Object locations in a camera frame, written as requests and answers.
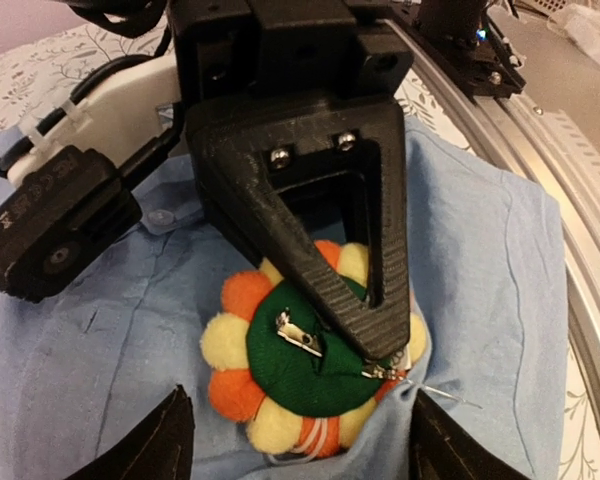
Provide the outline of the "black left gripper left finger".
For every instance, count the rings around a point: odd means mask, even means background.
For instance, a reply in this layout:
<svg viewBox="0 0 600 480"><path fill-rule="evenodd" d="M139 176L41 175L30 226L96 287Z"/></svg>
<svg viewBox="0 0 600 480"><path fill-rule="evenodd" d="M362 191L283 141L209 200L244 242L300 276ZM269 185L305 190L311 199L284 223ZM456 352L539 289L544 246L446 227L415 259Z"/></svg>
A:
<svg viewBox="0 0 600 480"><path fill-rule="evenodd" d="M194 430L191 397L178 385L117 444L67 480L189 480Z"/></svg>

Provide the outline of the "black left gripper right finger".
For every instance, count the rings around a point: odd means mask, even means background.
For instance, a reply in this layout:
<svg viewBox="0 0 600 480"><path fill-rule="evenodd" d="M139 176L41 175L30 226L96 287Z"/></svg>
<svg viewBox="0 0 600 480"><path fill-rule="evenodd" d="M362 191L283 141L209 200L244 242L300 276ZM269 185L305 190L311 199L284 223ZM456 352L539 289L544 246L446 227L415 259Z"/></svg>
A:
<svg viewBox="0 0 600 480"><path fill-rule="evenodd" d="M411 419L408 479L523 480L527 476L490 453L419 390Z"/></svg>

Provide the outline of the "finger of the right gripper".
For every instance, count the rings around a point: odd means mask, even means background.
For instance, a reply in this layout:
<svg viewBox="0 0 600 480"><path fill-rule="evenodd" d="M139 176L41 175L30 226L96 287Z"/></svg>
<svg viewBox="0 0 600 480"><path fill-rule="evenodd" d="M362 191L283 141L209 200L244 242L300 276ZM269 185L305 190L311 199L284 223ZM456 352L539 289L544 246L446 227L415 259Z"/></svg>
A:
<svg viewBox="0 0 600 480"><path fill-rule="evenodd" d="M366 359L410 337L404 126L390 95L238 95L186 114L206 219L249 261L269 260ZM314 243L334 224L368 249L364 299Z"/></svg>

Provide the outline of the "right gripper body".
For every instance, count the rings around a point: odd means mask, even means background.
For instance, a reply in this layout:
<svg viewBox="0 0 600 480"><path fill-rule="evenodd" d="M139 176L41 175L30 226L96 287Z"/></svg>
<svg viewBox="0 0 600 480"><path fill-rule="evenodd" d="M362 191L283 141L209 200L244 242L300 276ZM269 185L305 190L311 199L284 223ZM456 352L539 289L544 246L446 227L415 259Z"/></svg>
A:
<svg viewBox="0 0 600 480"><path fill-rule="evenodd" d="M388 11L385 1L170 1L182 100L394 94L414 55Z"/></svg>

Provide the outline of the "blue button-up shirt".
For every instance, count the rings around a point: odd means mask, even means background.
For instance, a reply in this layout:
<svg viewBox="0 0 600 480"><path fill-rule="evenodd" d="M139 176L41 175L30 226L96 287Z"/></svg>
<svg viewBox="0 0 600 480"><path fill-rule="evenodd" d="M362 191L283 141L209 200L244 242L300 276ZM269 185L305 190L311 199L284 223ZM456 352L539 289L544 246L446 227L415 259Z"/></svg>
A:
<svg viewBox="0 0 600 480"><path fill-rule="evenodd" d="M138 190L145 219L61 295L0 294L0 479L62 479L176 385L195 409L196 479L395 479L419 386L532 479L558 475L568 344L558 202L406 123L409 273L431 346L346 453L273 465L206 394L199 338L244 258L204 222L190 159Z"/></svg>

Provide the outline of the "yellow orange flower brooch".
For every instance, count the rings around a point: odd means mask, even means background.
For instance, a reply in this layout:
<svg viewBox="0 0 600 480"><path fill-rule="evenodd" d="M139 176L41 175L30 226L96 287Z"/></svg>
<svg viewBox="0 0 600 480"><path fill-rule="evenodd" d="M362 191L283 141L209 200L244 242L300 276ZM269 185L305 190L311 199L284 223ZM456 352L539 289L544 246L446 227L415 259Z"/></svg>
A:
<svg viewBox="0 0 600 480"><path fill-rule="evenodd" d="M350 448L430 344L413 314L404 350L377 364L364 361L269 260L230 276L221 305L200 340L211 369L209 402L245 425L250 444L271 456L310 461Z"/></svg>

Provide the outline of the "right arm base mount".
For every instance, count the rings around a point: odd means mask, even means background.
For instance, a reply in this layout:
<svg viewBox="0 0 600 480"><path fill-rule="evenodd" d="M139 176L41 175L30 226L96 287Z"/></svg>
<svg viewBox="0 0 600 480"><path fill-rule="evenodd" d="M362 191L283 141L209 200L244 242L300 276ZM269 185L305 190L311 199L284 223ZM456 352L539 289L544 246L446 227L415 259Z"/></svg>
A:
<svg viewBox="0 0 600 480"><path fill-rule="evenodd" d="M526 81L491 1L405 1L404 30L467 97L509 98Z"/></svg>

